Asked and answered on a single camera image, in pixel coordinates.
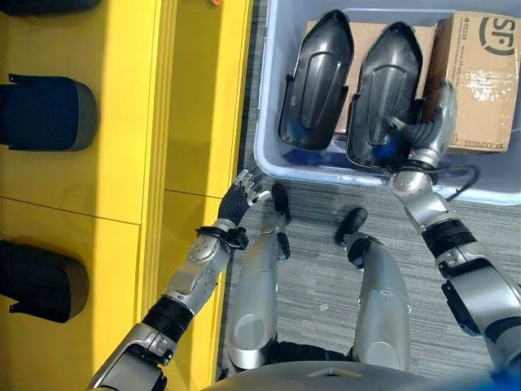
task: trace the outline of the robot forearm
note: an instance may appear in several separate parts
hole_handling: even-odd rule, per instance
[[[235,224],[219,218],[212,227],[215,232],[227,233],[235,228]],[[229,259],[228,244],[214,236],[199,235],[164,294],[143,321],[134,325],[96,373],[89,387],[162,390],[166,379],[158,364],[170,362],[181,336],[212,295],[217,276]]]
[[[519,285],[432,190],[428,174],[401,171],[391,184],[447,279],[442,290],[462,330],[483,336],[494,364],[508,366],[521,354]]]

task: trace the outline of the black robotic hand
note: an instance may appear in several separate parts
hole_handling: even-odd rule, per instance
[[[262,191],[256,185],[255,175],[244,169],[237,175],[234,183],[226,192],[217,216],[230,220],[238,226],[248,209],[270,196],[269,191]]]

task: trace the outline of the silver robot leg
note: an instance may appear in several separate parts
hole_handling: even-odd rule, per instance
[[[349,261],[364,270],[352,357],[358,362],[408,371],[407,289],[385,244],[358,232],[366,218],[364,209],[354,209],[335,237],[337,243],[345,245]]]
[[[281,192],[286,197],[281,186],[272,190],[278,214],[248,249],[234,295],[226,344],[232,363],[241,369],[265,364],[277,334],[277,262],[289,257],[287,198],[285,203],[275,199]]]

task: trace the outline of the plastic storage box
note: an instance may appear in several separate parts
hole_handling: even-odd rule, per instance
[[[278,139],[286,75],[292,74],[308,20],[317,20],[327,11],[343,10],[351,21],[386,23],[402,20],[411,25],[430,26],[458,10],[482,11],[521,17],[519,0],[270,0],[260,80],[259,118],[255,137],[255,159],[259,167],[276,178],[295,179],[355,187],[387,187],[389,174],[364,170],[345,156],[345,140],[333,140],[321,152],[292,149]],[[514,116],[509,149],[505,153],[447,156],[445,164],[476,164],[481,179],[459,200],[488,204],[521,204],[521,88]],[[444,177],[436,190],[448,196],[465,178]]]

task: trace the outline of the black cable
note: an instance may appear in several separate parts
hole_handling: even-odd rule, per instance
[[[476,182],[479,180],[479,176],[481,175],[481,171],[479,170],[479,167],[477,165],[451,165],[449,167],[439,167],[438,169],[428,169],[424,167],[418,167],[415,165],[401,165],[397,169],[391,170],[392,173],[400,172],[400,171],[416,171],[419,173],[424,174],[437,174],[444,171],[465,171],[465,174],[472,172],[471,177],[468,179],[468,181],[465,182],[465,184],[456,190],[454,194],[447,197],[446,200],[448,202],[454,200],[456,197],[458,197],[460,194],[462,194],[465,190],[468,190],[472,186],[475,185]]]

